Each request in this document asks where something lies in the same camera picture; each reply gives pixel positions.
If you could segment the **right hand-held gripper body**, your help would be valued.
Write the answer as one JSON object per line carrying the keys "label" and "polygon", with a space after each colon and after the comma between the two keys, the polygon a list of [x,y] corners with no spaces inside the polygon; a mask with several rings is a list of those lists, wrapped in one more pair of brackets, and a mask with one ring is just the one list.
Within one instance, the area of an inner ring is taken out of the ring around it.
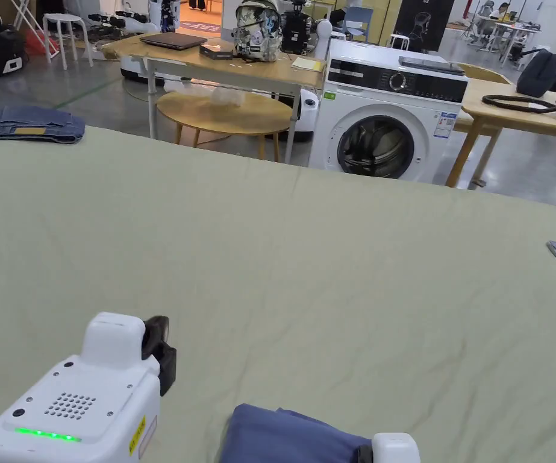
{"label": "right hand-held gripper body", "polygon": [[407,433],[377,433],[357,448],[357,462],[421,462],[419,448]]}

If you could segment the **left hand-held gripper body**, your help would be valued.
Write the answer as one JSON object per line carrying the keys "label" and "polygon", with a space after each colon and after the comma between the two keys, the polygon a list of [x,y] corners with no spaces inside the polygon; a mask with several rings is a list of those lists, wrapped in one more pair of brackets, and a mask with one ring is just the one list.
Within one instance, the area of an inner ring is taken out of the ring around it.
{"label": "left hand-held gripper body", "polygon": [[0,415],[0,462],[141,462],[176,378],[169,318],[101,312]]}

